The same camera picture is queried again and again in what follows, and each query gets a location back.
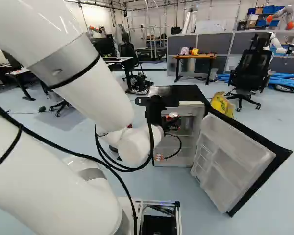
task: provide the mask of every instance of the computer monitor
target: computer monitor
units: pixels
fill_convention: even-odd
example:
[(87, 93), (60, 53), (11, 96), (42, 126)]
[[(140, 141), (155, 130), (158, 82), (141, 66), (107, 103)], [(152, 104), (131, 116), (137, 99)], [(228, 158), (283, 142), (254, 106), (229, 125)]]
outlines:
[(2, 52), (14, 70), (19, 70), (22, 67), (21, 63), (18, 62), (12, 55), (10, 55), (9, 53), (5, 51), (2, 51)]

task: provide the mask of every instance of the shelf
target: shelf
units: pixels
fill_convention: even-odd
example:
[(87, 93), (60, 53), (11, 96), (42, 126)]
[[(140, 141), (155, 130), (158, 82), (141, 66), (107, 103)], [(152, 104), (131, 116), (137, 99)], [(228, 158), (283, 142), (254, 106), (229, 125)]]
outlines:
[(238, 188), (215, 165), (211, 167), (202, 188), (222, 213), (228, 210), (230, 204), (239, 195)]

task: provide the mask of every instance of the open fridge door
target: open fridge door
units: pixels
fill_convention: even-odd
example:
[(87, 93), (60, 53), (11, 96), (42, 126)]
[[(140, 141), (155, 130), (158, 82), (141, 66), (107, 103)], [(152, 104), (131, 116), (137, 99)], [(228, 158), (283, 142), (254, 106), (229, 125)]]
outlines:
[(222, 213), (231, 217), (291, 155), (206, 105), (191, 174)]

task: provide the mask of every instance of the blue storage bin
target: blue storage bin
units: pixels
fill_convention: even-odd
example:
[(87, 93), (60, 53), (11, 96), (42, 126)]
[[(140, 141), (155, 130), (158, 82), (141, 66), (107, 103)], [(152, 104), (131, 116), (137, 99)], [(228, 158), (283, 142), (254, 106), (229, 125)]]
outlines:
[(264, 6), (263, 13), (274, 13), (274, 5)]
[(256, 26), (257, 27), (264, 27), (266, 26), (266, 20), (262, 19), (262, 20), (257, 20), (256, 22)]
[(279, 20), (273, 20), (273, 21), (271, 21), (271, 23), (270, 23), (270, 27), (277, 27), (278, 26), (278, 24), (279, 24)]
[(274, 6), (274, 13), (283, 9), (285, 6)]
[(256, 8), (249, 8), (247, 14), (248, 15), (255, 14), (255, 12), (256, 12)]

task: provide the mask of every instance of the cubicle partition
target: cubicle partition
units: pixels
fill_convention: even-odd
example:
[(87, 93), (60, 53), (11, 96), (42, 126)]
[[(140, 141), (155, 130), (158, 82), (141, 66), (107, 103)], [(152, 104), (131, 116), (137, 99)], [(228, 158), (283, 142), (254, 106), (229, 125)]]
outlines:
[[(229, 65), (237, 66), (244, 50), (249, 49), (255, 33), (261, 35), (270, 31), (233, 31), (214, 34), (171, 35), (167, 43), (167, 75), (175, 76), (177, 55), (183, 47), (198, 48), (199, 52), (215, 52), (217, 58), (213, 68), (218, 68), (217, 74), (229, 72)], [(273, 31), (281, 44), (286, 41), (294, 43), (294, 31)], [(204, 76), (207, 74), (209, 61), (205, 59), (188, 59), (180, 65), (182, 76)], [(270, 68), (278, 73), (294, 74), (294, 55), (274, 55)]]

